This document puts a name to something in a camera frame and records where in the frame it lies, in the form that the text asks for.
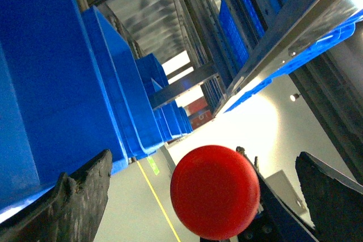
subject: ceiling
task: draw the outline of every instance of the ceiling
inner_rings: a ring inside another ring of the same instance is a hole
[[[184,42],[174,0],[108,0],[132,37],[161,64],[184,51]]]

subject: blue storage bin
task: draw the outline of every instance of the blue storage bin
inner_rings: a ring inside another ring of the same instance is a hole
[[[1,0],[0,210],[25,201],[105,148],[128,165],[75,0]]]
[[[257,30],[257,33],[258,35],[260,36],[260,38],[262,38],[265,34],[265,30],[264,28],[262,27],[262,24],[260,22],[260,19],[257,15],[257,12],[251,2],[251,0],[242,0],[248,13],[250,14],[250,17],[252,19],[252,22],[254,23],[255,25],[255,28]]]
[[[262,33],[261,26],[258,22],[258,17],[254,15],[255,10],[253,9],[251,1],[250,0],[243,0],[243,1],[247,9],[250,11],[251,16],[254,18],[254,23],[257,31],[261,34]],[[231,111],[232,109],[237,107],[240,103],[246,101],[252,95],[258,93],[263,88],[271,84],[274,78],[291,73],[295,69],[298,69],[302,65],[309,62],[311,59],[327,51],[329,48],[335,46],[336,44],[350,37],[354,33],[355,22],[361,21],[362,19],[363,19],[362,11],[358,12],[354,16],[351,16],[344,23],[342,23],[333,31],[322,37],[319,41],[310,46],[304,52],[296,56],[292,61],[290,61],[285,66],[281,67],[279,70],[275,71],[269,77],[264,79],[258,86],[244,93],[240,97],[240,99],[237,100],[226,112]],[[231,17],[231,13],[229,12],[228,7],[224,2],[224,0],[222,0],[221,4],[220,22],[223,30],[225,31],[227,39],[232,46],[233,52],[238,60],[238,63],[241,66],[243,66],[249,58],[248,51],[242,38],[239,35],[235,22]]]
[[[234,57],[239,65],[238,69],[241,69],[247,62],[250,55],[224,0],[222,0],[221,3],[220,23],[229,44],[232,47]]]
[[[143,140],[138,135],[138,127],[135,125],[128,106],[128,100],[126,99],[120,78],[116,72],[113,58],[117,58],[117,52],[110,51],[106,42],[108,36],[115,39],[113,36],[118,34],[96,7],[92,7],[85,11],[82,14],[82,18],[96,56],[102,80],[106,87],[106,92],[110,99],[111,106],[121,132],[126,153],[129,157],[149,154],[154,149],[143,146]],[[120,48],[129,51],[130,49],[128,45],[124,40],[122,40],[121,36],[119,36],[118,39]]]
[[[322,37],[316,43],[311,45],[309,48],[304,50],[286,65],[272,73],[269,77],[264,79],[259,85],[257,85],[252,90],[244,93],[226,112],[229,112],[236,108],[239,104],[249,99],[252,95],[258,93],[267,85],[271,84],[274,78],[280,77],[282,75],[288,75],[299,67],[303,66],[313,58],[329,50],[338,43],[344,41],[345,39],[351,37],[355,31],[355,23],[363,20],[363,10],[351,16],[348,20],[343,22],[333,31]]]
[[[154,150],[152,153],[150,153],[150,154],[144,154],[144,155],[139,155],[139,156],[136,156],[136,159],[138,160],[138,161],[140,161],[140,160],[142,160],[142,159],[144,159],[144,158],[146,158],[146,157],[148,157],[148,156],[152,156],[152,155],[154,155],[154,154],[156,154],[157,153],[157,151],[156,150]]]
[[[162,87],[154,80],[151,79],[154,91],[157,92],[162,89]],[[168,132],[170,134],[170,137],[172,139],[175,139],[177,137],[180,137],[182,135],[179,127],[178,120],[176,119],[176,114],[173,110],[173,106],[169,103],[161,108],[164,118],[167,123]]]
[[[140,73],[142,82],[149,83],[150,79],[154,79],[160,86],[169,85],[164,68],[153,54],[149,54],[136,60],[137,68]]]
[[[180,112],[181,117],[183,118],[186,133],[189,134],[189,133],[193,132],[191,123],[189,121],[189,118],[188,118],[188,115],[187,115],[185,109],[183,107],[179,107],[179,112]]]
[[[148,96],[168,86],[164,69],[155,55],[149,54],[136,60],[136,65]],[[180,128],[171,105],[167,104],[154,113],[160,117],[158,125],[165,142],[180,137]]]
[[[107,44],[113,61],[113,72],[116,71],[129,113],[134,121],[134,130],[139,137],[143,153],[148,154],[161,147],[164,141],[135,60],[128,44],[100,13],[98,13],[98,20],[103,32],[103,39],[100,40],[100,43]]]

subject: red round object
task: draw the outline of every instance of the red round object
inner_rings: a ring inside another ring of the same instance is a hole
[[[170,193],[180,221],[209,240],[228,239],[244,231],[260,202],[260,186],[250,162],[222,146],[188,153],[175,168]]]

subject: yellow floor line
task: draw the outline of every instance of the yellow floor line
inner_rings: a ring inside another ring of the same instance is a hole
[[[180,239],[179,239],[178,234],[176,233],[176,231],[175,231],[175,229],[174,229],[173,225],[171,224],[171,221],[170,221],[170,219],[169,219],[168,215],[167,215],[167,214],[166,214],[166,212],[165,212],[165,209],[164,209],[163,205],[161,204],[161,202],[160,202],[160,200],[159,200],[159,197],[157,196],[157,194],[156,194],[156,192],[155,192],[155,190],[154,190],[153,186],[151,185],[151,182],[150,182],[149,178],[147,178],[147,175],[146,175],[145,171],[143,170],[143,168],[142,168],[142,166],[141,166],[140,162],[139,162],[139,161],[137,161],[136,163],[138,164],[138,167],[140,168],[140,170],[141,170],[141,172],[142,172],[142,174],[143,174],[143,177],[145,178],[145,180],[146,180],[147,184],[149,185],[150,190],[153,192],[153,195],[154,195],[155,199],[157,200],[157,202],[158,202],[158,204],[159,204],[159,206],[160,206],[160,209],[161,209],[161,211],[163,212],[163,214],[164,214],[164,216],[165,216],[165,218],[166,218],[166,221],[168,221],[168,224],[169,224],[169,226],[170,226],[170,228],[171,228],[172,232],[174,233],[174,235],[175,235],[175,237],[176,237],[177,241],[178,241],[178,242],[181,242],[181,241],[180,241]]]

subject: wall light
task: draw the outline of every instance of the wall light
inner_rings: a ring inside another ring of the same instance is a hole
[[[296,93],[294,95],[291,95],[290,99],[292,102],[295,102],[300,96],[301,96],[301,94]]]

